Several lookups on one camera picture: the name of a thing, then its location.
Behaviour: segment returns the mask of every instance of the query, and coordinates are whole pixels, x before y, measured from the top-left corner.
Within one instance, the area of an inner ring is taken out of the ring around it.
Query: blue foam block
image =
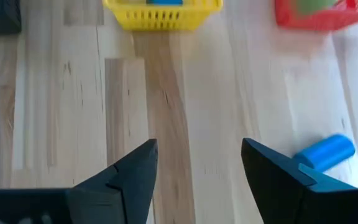
[[[147,0],[147,4],[161,4],[161,5],[172,5],[178,4],[182,5],[182,0]]]
[[[353,156],[355,151],[350,139],[342,134],[335,134],[307,147],[293,159],[314,170],[324,172]]]

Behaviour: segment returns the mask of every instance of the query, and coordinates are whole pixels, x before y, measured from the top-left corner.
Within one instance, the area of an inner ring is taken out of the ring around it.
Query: blue cylinder
[[[342,134],[332,135],[307,147],[293,159],[317,171],[324,172],[356,152],[350,139]]]

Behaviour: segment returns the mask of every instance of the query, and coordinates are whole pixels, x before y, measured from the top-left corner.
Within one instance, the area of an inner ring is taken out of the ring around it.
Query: yellow basket
[[[223,0],[184,0],[180,6],[157,6],[126,1],[103,0],[103,4],[127,30],[194,30],[223,4]]]

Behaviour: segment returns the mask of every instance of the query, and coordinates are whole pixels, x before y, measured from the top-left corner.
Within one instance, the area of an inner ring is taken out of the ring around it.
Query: wooden floor
[[[272,0],[228,0],[195,32],[125,32],[95,0],[22,0],[0,37],[0,188],[73,186],[148,138],[148,223],[262,223],[240,158],[288,156],[333,133],[356,155],[327,173],[358,187],[358,25],[277,28]]]

